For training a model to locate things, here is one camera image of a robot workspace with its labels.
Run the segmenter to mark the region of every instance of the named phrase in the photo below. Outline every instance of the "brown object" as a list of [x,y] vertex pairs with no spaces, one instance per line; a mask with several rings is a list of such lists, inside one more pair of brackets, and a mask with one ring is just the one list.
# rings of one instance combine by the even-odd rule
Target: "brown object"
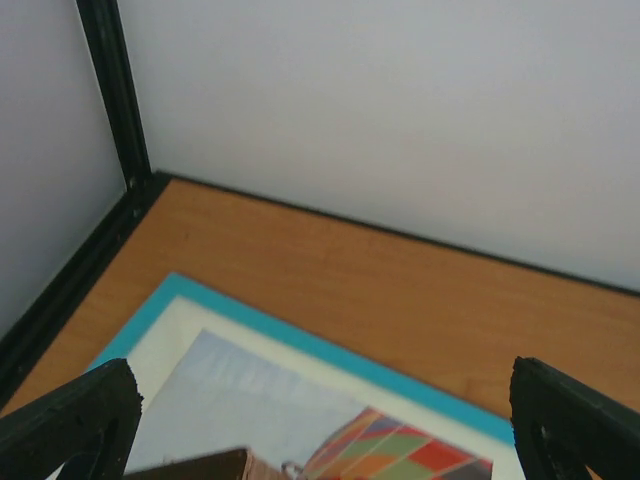
[[638,297],[174,180],[5,411],[82,373],[172,271],[505,417],[518,355],[640,409]]
[[123,480],[288,480],[246,448],[214,453],[206,457],[171,463],[142,472],[130,473]]

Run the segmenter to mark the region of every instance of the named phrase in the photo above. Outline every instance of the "wooden surface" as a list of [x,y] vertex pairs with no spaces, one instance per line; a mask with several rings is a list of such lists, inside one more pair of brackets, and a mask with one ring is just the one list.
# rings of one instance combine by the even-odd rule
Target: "wooden surface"
[[639,298],[174,180],[5,411],[82,373],[172,271],[503,416],[516,355],[640,410]]

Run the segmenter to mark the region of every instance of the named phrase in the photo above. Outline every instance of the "orange wooden table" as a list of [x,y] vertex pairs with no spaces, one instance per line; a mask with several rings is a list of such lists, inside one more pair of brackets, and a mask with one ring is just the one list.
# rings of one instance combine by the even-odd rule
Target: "orange wooden table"
[[503,416],[517,355],[640,410],[640,298],[172,180],[5,412],[81,374],[172,271]]

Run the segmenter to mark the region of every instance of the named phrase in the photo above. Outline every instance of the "black metal frame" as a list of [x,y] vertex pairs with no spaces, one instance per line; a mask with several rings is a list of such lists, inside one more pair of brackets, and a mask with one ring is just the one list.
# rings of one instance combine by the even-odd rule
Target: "black metal frame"
[[11,398],[169,181],[152,174],[116,0],[77,0],[127,191],[0,340],[0,408]]
[[151,179],[138,100],[116,0],[77,0],[127,188]]

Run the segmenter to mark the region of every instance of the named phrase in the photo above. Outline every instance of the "black frame edge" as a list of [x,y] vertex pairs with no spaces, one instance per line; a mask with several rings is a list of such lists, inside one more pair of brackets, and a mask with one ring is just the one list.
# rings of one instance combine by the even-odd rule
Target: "black frame edge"
[[93,67],[127,188],[151,179],[131,65],[117,0],[77,0]]
[[527,270],[532,270],[534,272],[538,272],[538,273],[543,273],[545,275],[550,275],[550,276],[554,276],[554,277],[559,277],[559,278],[563,278],[565,280],[570,280],[573,282],[577,282],[577,283],[582,283],[585,285],[589,285],[592,287],[597,287],[597,288],[602,288],[604,290],[609,290],[615,293],[620,293],[623,295],[629,295],[632,297],[639,297],[640,298],[640,291],[637,290],[633,290],[631,288],[626,288],[626,287],[621,287],[619,285],[613,285],[613,284],[609,284],[600,280],[595,280],[592,278],[586,278],[586,277],[580,277],[578,275],[574,275],[571,273],[567,273],[567,272],[563,272],[560,270],[553,270],[551,268],[547,268],[547,267],[541,267],[538,265],[534,265],[531,263],[527,263],[527,262],[523,262],[521,260],[516,260],[513,258],[507,258],[507,257],[501,257],[499,255],[490,253],[490,252],[485,252],[482,250],[476,250],[474,248],[471,247],[467,247],[467,246],[463,246],[463,245],[456,245],[456,244],[452,244],[452,243],[447,243],[445,241],[442,240],[438,240],[435,238],[431,238],[431,237],[423,237],[420,235],[416,235],[413,233],[409,233],[409,232],[405,232],[402,230],[396,230],[393,228],[389,228],[386,227],[384,225],[380,225],[380,224],[376,224],[376,223],[368,223],[368,222],[364,222],[362,220],[358,220],[355,218],[350,218],[350,217],[344,217],[344,216],[340,216],[340,215],[336,215],[334,213],[331,212],[326,212],[324,210],[320,210],[320,209],[316,209],[316,208],[311,208],[311,207],[305,207],[305,206],[300,206],[300,205],[295,205],[293,203],[287,202],[285,200],[281,200],[278,198],[274,198],[274,197],[267,197],[264,195],[260,195],[260,194],[256,194],[256,193],[251,193],[251,192],[247,192],[244,190],[239,190],[236,188],[231,188],[231,187],[226,187],[224,185],[219,185],[213,182],[208,182],[208,181],[204,181],[204,180],[199,180],[197,178],[193,178],[193,177],[189,177],[188,175],[181,175],[178,173],[173,173],[173,172],[168,172],[165,170],[159,170],[159,173],[166,175],[170,178],[175,178],[177,180],[183,180],[189,183],[193,183],[196,185],[202,185],[205,187],[211,187],[211,188],[215,188],[216,190],[220,190],[223,192],[228,192],[228,193],[232,193],[235,195],[240,195],[243,197],[248,197],[248,198],[253,198],[256,200],[261,200],[264,202],[269,202],[272,203],[274,205],[279,205],[282,207],[287,207],[287,208],[292,208],[294,210],[300,210],[302,212],[305,213],[310,213],[313,215],[318,215],[321,217],[327,217],[327,218],[331,218],[333,220],[338,220],[340,222],[345,222],[345,223],[349,223],[351,225],[357,225],[360,227],[366,227],[366,228],[372,228],[374,230],[377,230],[379,232],[384,232],[386,234],[389,235],[394,235],[397,237],[401,237],[401,238],[405,238],[408,240],[413,240],[413,241],[417,241],[417,242],[423,242],[423,243],[428,243],[430,245],[434,245],[437,247],[442,247],[442,248],[447,248],[450,250],[455,250],[457,252],[462,252],[462,253],[466,253],[469,255],[474,255],[474,256],[478,256],[478,257],[482,257],[482,258],[486,258],[489,260],[494,260],[496,262],[500,262],[500,263],[504,263],[507,265],[513,265],[515,267],[520,267],[520,268],[524,268]]
[[53,281],[0,340],[0,409],[33,369],[170,181],[154,174],[126,192]]

